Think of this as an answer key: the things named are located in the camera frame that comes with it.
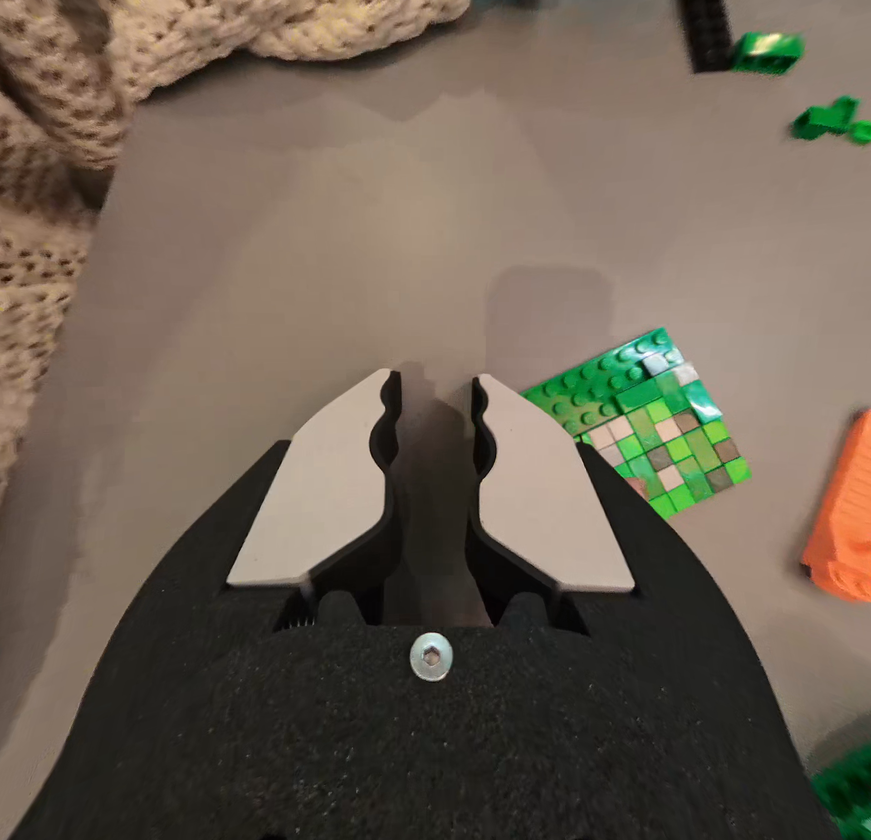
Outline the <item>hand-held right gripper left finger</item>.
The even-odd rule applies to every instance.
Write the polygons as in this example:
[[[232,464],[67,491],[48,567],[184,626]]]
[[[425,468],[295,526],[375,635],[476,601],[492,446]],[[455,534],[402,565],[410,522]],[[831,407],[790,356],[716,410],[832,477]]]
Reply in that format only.
[[[338,573],[355,541],[387,513],[388,462],[373,447],[378,425],[396,436],[401,376],[381,368],[324,405],[293,435],[226,584],[314,587]]]

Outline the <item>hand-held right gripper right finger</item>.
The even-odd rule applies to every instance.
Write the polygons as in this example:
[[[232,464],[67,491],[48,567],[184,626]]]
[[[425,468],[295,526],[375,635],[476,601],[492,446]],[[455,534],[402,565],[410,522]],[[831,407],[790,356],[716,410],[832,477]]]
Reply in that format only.
[[[466,560],[485,592],[631,592],[577,444],[489,374],[473,381],[476,483]]]

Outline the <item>green lego mosaic plate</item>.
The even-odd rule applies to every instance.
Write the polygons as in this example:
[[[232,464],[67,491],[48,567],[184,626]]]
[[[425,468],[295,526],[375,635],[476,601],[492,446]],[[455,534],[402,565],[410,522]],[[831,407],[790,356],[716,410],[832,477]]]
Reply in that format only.
[[[752,476],[722,411],[664,327],[522,395],[635,481],[662,519]]]

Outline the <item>green lego assembly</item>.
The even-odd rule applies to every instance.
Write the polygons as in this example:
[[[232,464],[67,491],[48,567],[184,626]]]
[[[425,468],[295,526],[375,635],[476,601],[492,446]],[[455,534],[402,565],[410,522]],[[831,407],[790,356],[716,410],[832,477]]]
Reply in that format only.
[[[842,838],[870,838],[869,744],[822,769],[812,786]]]

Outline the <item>black lego brick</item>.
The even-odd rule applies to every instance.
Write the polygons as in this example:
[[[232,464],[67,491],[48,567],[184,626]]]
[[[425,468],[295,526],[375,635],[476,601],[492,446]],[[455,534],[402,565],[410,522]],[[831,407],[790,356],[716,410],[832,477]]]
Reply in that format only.
[[[725,0],[677,0],[677,4],[692,71],[730,71],[734,39]]]

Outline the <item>orange ribbed plastic object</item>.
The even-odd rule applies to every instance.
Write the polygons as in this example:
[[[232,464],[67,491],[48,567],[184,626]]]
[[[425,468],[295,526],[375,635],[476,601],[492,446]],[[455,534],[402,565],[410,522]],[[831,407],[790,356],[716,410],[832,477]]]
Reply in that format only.
[[[847,432],[801,563],[830,595],[870,602],[870,410]]]

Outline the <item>cream knit sweater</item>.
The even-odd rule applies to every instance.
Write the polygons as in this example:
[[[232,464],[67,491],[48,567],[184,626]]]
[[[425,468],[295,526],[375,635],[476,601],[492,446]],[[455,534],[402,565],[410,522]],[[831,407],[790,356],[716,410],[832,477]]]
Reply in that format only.
[[[124,0],[1,0],[1,481],[58,346],[130,104]]]

